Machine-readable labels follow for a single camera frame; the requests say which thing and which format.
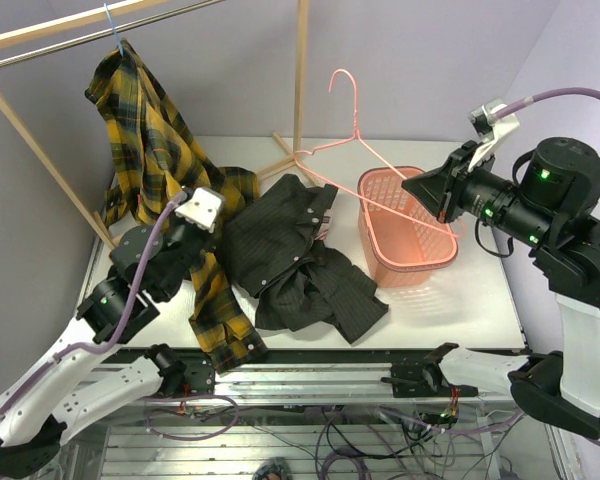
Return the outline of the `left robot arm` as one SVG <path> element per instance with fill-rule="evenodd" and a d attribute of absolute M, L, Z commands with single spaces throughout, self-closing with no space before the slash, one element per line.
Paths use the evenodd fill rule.
<path fill-rule="evenodd" d="M 149 347 L 117 374 L 77 385 L 129 343 L 215 247 L 209 230 L 179 221 L 166 233 L 141 225 L 110 254 L 104 280 L 82 301 L 52 347 L 0 395 L 0 476 L 28 477 L 82 430 L 144 396 L 172 397 L 185 364 L 167 344 Z"/>

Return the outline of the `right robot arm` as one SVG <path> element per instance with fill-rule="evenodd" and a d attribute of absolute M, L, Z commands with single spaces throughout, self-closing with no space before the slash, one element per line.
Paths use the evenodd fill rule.
<path fill-rule="evenodd" d="M 530 417 L 600 438 L 600 156 L 565 137 L 542 140 L 517 159 L 510 179 L 489 164 L 472 167 L 467 142 L 432 171 L 406 179 L 403 189 L 435 219 L 463 214 L 529 248 L 559 306 L 563 347 L 547 354 L 499 355 L 444 343 L 425 360 L 422 387 L 445 394 L 473 386 L 508 394 Z"/>

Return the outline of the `dark pinstriped shirt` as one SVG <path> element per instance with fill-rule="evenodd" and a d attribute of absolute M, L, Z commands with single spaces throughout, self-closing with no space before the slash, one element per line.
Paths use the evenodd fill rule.
<path fill-rule="evenodd" d="M 324 242 L 337 193 L 285 174 L 224 227 L 220 261 L 230 282 L 257 300 L 258 329 L 325 323 L 353 344 L 388 312 L 376 283 Z"/>

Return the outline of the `blue wire hanger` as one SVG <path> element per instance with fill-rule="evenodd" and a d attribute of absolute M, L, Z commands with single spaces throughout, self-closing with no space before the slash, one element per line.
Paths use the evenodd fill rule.
<path fill-rule="evenodd" d="M 113 15 L 111 13 L 111 10 L 110 10 L 110 8 L 109 8 L 109 6 L 108 6 L 108 4 L 106 2 L 103 3 L 103 8 L 104 8 L 107 20 L 108 20 L 109 25 L 110 25 L 111 33 L 112 33 L 113 37 L 115 38 L 119 54 L 122 57 L 124 57 L 125 50 L 124 50 L 124 46 L 122 44 L 122 38 L 120 36 L 120 33 L 119 33 L 118 28 L 116 26 L 116 23 L 115 23 L 115 21 L 113 19 Z"/>

